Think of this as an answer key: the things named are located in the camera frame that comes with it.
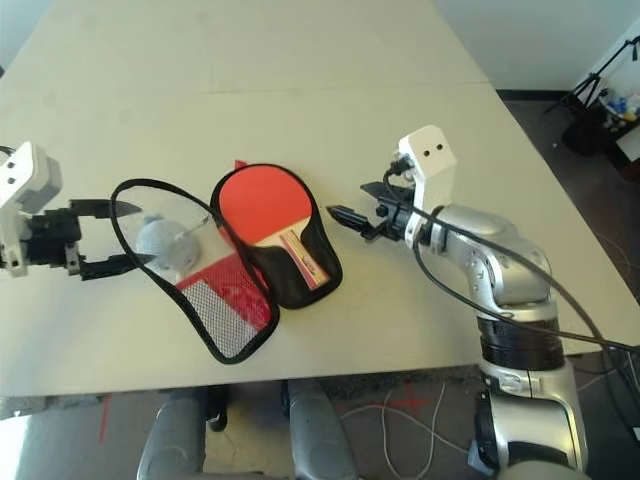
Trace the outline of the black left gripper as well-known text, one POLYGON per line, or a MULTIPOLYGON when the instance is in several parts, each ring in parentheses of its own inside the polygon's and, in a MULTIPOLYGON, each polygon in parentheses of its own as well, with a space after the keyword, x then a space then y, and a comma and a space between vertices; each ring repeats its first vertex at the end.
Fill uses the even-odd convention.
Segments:
POLYGON ((155 255, 113 255, 106 260, 87 262, 80 258, 78 243, 82 238, 79 217, 110 219, 139 213, 141 208, 126 201, 108 199, 71 200, 69 208, 46 210, 27 221, 30 236, 22 241, 29 266, 65 268, 83 281, 123 275, 156 259, 155 255))

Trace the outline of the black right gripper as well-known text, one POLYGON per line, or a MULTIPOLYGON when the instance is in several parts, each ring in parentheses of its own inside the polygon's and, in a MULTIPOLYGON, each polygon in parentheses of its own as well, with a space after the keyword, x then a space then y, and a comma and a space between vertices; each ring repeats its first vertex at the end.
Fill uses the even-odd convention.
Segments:
POLYGON ((411 215, 406 203, 413 203, 413 194, 403 193, 401 187, 387 185, 383 181, 365 183, 360 189, 376 198, 376 215, 382 219, 379 225, 372 225, 365 216, 343 205, 327 206, 327 213, 341 226, 357 232, 366 241, 374 241, 378 237, 403 241, 411 215))

